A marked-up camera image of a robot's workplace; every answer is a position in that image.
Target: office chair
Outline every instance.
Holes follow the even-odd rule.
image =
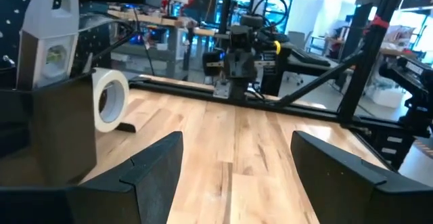
[[[297,46],[298,48],[301,48],[303,50],[308,50],[308,47],[306,47],[306,44],[311,38],[311,34],[313,32],[310,31],[307,36],[305,36],[305,33],[303,32],[296,32],[296,31],[289,31],[288,36],[290,38],[290,42]],[[300,86],[304,83],[304,79],[302,79],[301,75],[296,73],[292,76],[287,76],[286,80],[289,81],[290,77],[293,77],[293,79],[296,81],[296,85]]]

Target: tape roll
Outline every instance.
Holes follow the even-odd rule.
[[[105,68],[96,68],[92,79],[95,127],[103,133],[113,131],[127,110],[128,80],[122,72]]]

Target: black pegboard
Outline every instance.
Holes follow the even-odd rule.
[[[0,0],[0,59],[7,55],[18,65],[18,52],[20,45],[20,30],[24,21],[24,14],[30,0]],[[92,11],[105,12],[106,4],[81,3],[80,13]],[[110,46],[108,24],[90,31],[81,32],[78,37],[75,61],[79,65],[87,60],[90,53],[94,55]],[[7,65],[0,60],[0,68]],[[109,68],[111,66],[110,54],[97,59],[94,66]]]

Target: white box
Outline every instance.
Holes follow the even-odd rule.
[[[389,108],[398,108],[405,94],[401,89],[374,89],[368,93],[374,103]]]

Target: black metal frame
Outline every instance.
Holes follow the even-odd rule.
[[[376,15],[382,19],[383,22],[389,23],[397,3],[398,0],[382,0]],[[224,4],[222,13],[227,13],[230,0],[225,0]],[[223,27],[223,24],[225,23],[224,20],[221,20],[222,25],[220,27],[220,32],[222,30],[225,32],[225,28]],[[355,116],[355,109],[363,94],[364,86],[379,52],[386,30],[386,26],[373,24],[365,39],[365,44],[353,55],[347,57],[344,63],[323,73],[313,82],[305,85],[295,93],[281,98],[279,101],[261,101],[258,99],[249,99],[246,101],[221,99],[213,96],[213,90],[152,81],[149,79],[131,81],[130,88],[144,89],[159,93],[169,93],[183,97],[203,99],[211,102],[231,104],[234,106],[242,106],[258,110],[267,110],[270,112],[290,114],[294,116],[303,116],[317,120],[338,122],[342,127],[355,131],[355,133],[362,139],[361,142],[376,154],[376,156],[378,156],[378,158],[389,169],[395,171],[399,168],[401,163],[403,163],[404,157],[415,140],[412,135],[425,136],[425,131],[416,131],[414,129],[405,128],[399,122],[366,116]],[[301,98],[303,95],[306,95],[313,89],[324,84],[329,79],[335,78],[335,76],[343,73],[347,68],[350,68],[353,65],[355,65],[356,68],[352,80],[337,112],[293,104],[293,102]],[[392,137],[399,138],[400,142],[404,143],[395,144],[395,142],[389,140]],[[388,153],[384,153],[384,149],[395,150],[396,153],[389,155]]]

